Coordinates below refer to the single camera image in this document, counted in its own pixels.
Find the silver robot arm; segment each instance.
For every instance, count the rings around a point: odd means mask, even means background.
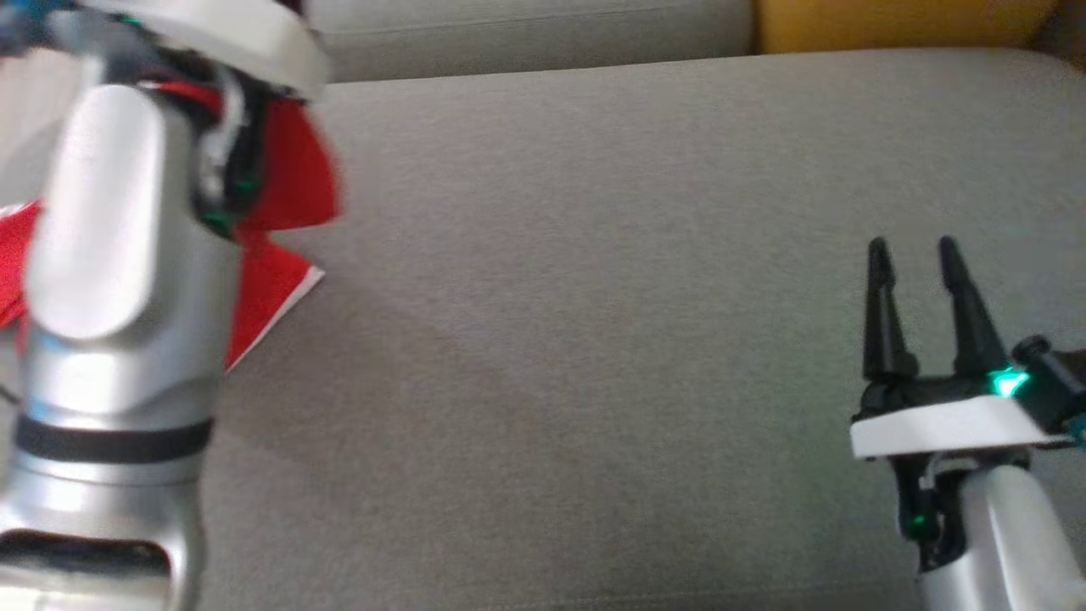
[[[905,346],[885,241],[871,244],[864,377],[850,429],[858,459],[886,459],[898,532],[920,551],[930,611],[1083,611],[1086,578],[1031,448],[1084,442],[1086,375],[1035,338],[1011,367],[957,245],[940,244],[958,330],[955,374],[919,378]]]
[[[192,611],[241,268],[223,218],[252,203],[231,173],[260,168],[261,102],[313,98],[326,60],[270,0],[47,3],[36,36],[92,69],[29,251],[0,609]],[[217,86],[223,117],[148,78]]]

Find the green led light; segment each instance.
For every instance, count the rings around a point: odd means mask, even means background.
[[[1030,380],[1030,374],[1008,369],[1000,372],[992,372],[988,374],[988,378],[992,379],[992,391],[996,395],[1000,397],[1013,397],[1014,393]]]
[[[927,538],[927,518],[924,515],[913,515],[909,523],[909,535],[915,540]]]
[[[260,182],[257,182],[256,180],[249,180],[249,179],[238,180],[233,184],[238,187],[239,190],[245,192],[253,192],[261,186]]]
[[[224,238],[229,238],[233,233],[233,224],[226,214],[209,213],[203,215],[203,221],[211,230]]]

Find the couch backrest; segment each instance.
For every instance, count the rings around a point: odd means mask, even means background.
[[[308,0],[337,80],[750,52],[749,0]]]

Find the gray couch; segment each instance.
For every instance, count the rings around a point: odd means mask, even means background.
[[[314,15],[355,80],[753,30],[738,1],[559,4]],[[944,233],[1008,343],[1083,346],[1084,107],[1086,76],[997,49],[332,86],[344,215],[281,236],[328,277],[227,382],[205,608],[917,609],[889,470],[849,454],[867,241],[927,372]],[[1082,460],[1036,472],[1086,565]]]

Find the yellow cushion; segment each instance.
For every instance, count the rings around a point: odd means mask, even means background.
[[[1024,47],[1058,0],[758,0],[765,53]]]

